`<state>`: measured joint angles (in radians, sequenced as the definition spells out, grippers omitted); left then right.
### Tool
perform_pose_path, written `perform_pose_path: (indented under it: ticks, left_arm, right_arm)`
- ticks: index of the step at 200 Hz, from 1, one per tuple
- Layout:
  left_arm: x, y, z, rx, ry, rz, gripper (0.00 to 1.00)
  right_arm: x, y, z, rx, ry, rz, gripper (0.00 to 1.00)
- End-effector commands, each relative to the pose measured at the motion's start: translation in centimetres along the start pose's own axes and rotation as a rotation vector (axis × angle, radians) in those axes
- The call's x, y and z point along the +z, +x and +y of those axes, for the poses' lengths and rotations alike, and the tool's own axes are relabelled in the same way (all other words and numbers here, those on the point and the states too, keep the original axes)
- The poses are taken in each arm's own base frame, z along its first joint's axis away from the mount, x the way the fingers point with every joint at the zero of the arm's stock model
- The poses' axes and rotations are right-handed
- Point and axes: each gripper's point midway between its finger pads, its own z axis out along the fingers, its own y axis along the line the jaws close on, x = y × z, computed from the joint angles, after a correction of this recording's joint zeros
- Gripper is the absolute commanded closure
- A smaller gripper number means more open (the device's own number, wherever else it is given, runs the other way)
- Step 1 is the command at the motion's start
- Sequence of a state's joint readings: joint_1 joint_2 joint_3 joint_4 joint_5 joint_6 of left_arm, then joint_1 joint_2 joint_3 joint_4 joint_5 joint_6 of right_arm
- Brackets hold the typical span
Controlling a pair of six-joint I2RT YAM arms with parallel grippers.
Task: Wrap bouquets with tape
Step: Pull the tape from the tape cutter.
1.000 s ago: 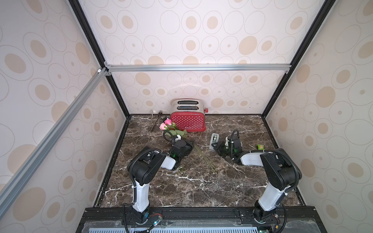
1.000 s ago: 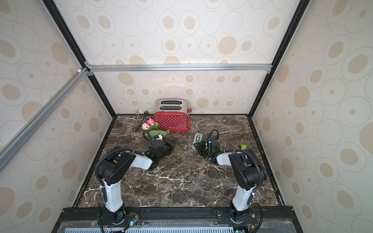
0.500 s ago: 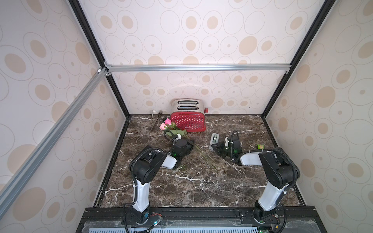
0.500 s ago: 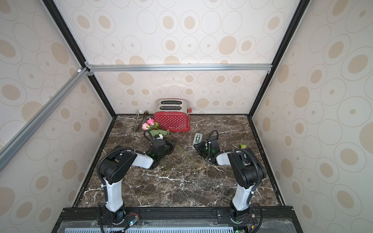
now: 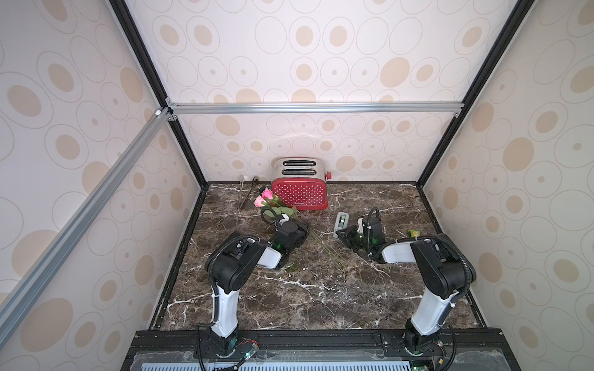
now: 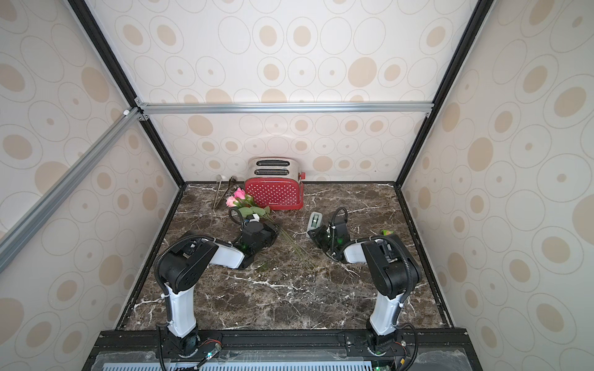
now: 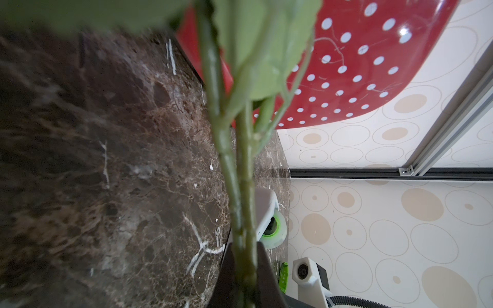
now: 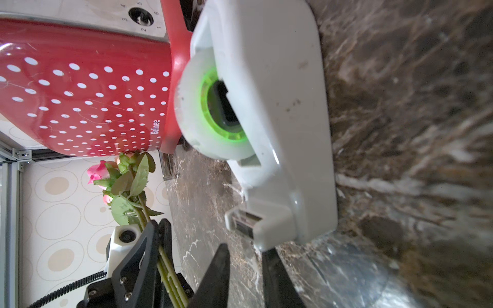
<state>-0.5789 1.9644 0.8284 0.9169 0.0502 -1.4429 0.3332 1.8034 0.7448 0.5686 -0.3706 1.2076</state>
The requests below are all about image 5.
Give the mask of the white tape dispenser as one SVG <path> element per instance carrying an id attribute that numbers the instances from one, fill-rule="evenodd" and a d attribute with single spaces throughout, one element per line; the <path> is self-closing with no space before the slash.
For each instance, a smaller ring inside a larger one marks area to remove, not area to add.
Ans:
<path id="1" fill-rule="evenodd" d="M 337 216 L 335 218 L 335 223 L 334 223 L 334 232 L 333 232 L 333 236 L 335 238 L 338 238 L 337 232 L 339 230 L 344 230 L 345 228 L 347 228 L 348 223 L 349 223 L 349 214 L 345 213 L 345 212 L 339 212 L 337 213 Z"/>

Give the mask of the peach rose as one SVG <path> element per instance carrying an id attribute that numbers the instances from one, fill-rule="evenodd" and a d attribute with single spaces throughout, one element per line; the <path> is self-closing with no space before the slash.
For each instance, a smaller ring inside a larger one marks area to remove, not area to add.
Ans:
<path id="1" fill-rule="evenodd" d="M 299 212 L 295 207 L 274 207 L 274 209 L 278 209 L 280 214 L 285 214 L 289 218 L 292 218 L 301 224 L 306 224 L 303 218 L 299 216 Z M 337 251 L 333 249 L 329 244 L 327 244 L 324 239 L 320 236 L 320 234 L 315 231 L 313 227 L 308 227 L 309 235 L 314 238 L 314 240 L 320 245 L 322 250 L 328 255 L 328 258 L 337 267 L 339 270 L 345 269 L 344 260 L 338 255 Z"/>

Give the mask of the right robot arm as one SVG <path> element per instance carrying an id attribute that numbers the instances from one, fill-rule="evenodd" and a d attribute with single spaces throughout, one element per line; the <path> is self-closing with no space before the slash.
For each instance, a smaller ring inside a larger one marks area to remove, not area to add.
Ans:
<path id="1" fill-rule="evenodd" d="M 381 220 L 373 216 L 370 222 L 360 218 L 357 224 L 337 230 L 336 235 L 346 247 L 378 263 L 417 265 L 425 289 L 408 321 L 417 336 L 439 332 L 450 311 L 476 281 L 473 265 L 445 233 L 387 241 Z"/>

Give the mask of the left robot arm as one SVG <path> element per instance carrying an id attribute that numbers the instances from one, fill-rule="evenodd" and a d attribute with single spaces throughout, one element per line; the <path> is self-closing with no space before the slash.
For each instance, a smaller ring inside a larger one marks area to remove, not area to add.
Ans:
<path id="1" fill-rule="evenodd" d="M 205 264 L 213 289 L 210 328 L 217 336 L 227 339 L 238 329 L 239 291 L 256 267 L 280 269 L 308 235 L 307 224 L 284 221 L 275 227 L 269 241 L 235 231 L 210 255 Z"/>

